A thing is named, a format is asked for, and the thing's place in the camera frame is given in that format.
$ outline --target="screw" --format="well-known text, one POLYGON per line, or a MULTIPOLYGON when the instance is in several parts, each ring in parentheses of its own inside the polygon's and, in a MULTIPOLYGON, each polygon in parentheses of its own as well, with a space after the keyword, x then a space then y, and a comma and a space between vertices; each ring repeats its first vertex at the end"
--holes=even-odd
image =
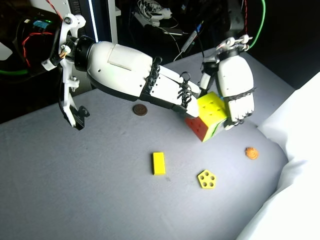
POLYGON ((66 24, 72 24, 72 20, 71 20, 70 17, 66 17, 66 18, 64 19, 64 22, 65 22, 66 24))

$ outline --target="toy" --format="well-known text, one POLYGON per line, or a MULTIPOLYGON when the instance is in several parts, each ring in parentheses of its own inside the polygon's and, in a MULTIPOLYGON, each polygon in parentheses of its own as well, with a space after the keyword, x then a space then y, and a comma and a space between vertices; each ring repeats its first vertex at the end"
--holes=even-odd
POLYGON ((185 122, 197 137, 205 142, 223 128, 223 123, 227 119, 225 103, 214 92, 210 92, 200 97, 197 104, 199 117, 186 118, 185 122))
POLYGON ((165 156, 163 152, 153 153, 153 174, 154 175, 166 174, 165 156))
POLYGON ((203 189, 214 189, 216 187, 216 176, 207 169, 198 175, 198 179, 203 189))
POLYGON ((245 149, 245 155, 251 160, 255 160, 259 157, 259 152, 254 147, 247 147, 245 149))

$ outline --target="yellow rectangular block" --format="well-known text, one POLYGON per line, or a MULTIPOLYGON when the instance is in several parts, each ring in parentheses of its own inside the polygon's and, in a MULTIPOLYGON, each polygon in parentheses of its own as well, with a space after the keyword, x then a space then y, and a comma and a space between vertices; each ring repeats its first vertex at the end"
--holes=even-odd
POLYGON ((153 174, 154 175, 165 175, 165 155, 163 152, 153 153, 153 174))

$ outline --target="rubik's cube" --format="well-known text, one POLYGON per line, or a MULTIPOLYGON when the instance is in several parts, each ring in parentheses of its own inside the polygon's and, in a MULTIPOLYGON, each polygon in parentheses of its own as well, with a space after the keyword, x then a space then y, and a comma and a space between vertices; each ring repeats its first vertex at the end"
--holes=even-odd
POLYGON ((227 119, 225 103, 214 92, 198 98, 197 103, 199 116, 193 119, 186 118, 185 122, 204 142, 222 129, 227 119))

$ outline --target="robotic arm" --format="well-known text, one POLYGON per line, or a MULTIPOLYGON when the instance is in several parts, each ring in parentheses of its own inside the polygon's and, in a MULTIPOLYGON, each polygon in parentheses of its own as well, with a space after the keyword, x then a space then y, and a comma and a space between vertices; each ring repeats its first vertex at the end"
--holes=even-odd
MULTIPOLYGON (((226 129, 242 123, 244 117, 252 113, 253 77, 247 62, 239 56, 239 52, 248 49, 247 35, 238 40, 228 38, 204 61, 200 90, 190 81, 187 72, 178 74, 161 66, 160 57, 152 59, 136 49, 107 41, 95 43, 87 36, 78 38, 78 29, 85 23, 82 16, 67 14, 60 32, 63 111, 72 127, 84 128, 84 119, 89 116, 83 106, 77 109, 70 94, 70 89, 75 91, 79 87, 79 80, 72 76, 73 64, 77 70, 87 72, 95 87, 108 94, 130 101, 147 101, 189 118, 198 117, 197 98, 209 90, 214 78, 218 78, 219 91, 229 112, 226 129)), ((42 62, 48 71, 56 65, 50 59, 42 62)))

